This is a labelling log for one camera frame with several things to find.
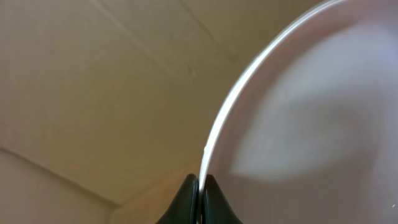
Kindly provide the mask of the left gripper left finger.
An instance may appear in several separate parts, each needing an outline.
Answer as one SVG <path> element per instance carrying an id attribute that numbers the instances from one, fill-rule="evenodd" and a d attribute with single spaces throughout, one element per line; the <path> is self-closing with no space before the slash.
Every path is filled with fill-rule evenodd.
<path id="1" fill-rule="evenodd" d="M 166 212 L 156 224 L 196 224 L 199 182 L 188 174 Z"/>

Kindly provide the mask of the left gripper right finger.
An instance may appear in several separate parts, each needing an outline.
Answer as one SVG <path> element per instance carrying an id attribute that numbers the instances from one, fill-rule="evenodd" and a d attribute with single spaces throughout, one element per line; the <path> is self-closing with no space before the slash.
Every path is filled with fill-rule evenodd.
<path id="1" fill-rule="evenodd" d="M 202 197 L 203 224 L 242 224 L 229 206 L 213 175 L 207 175 Z"/>

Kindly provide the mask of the white plate with stain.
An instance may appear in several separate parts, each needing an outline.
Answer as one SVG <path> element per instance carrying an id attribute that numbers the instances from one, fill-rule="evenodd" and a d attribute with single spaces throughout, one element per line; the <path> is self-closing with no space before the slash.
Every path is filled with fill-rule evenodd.
<path id="1" fill-rule="evenodd" d="M 243 223 L 397 222 L 397 0 L 324 1 L 226 97 L 206 142 Z"/>

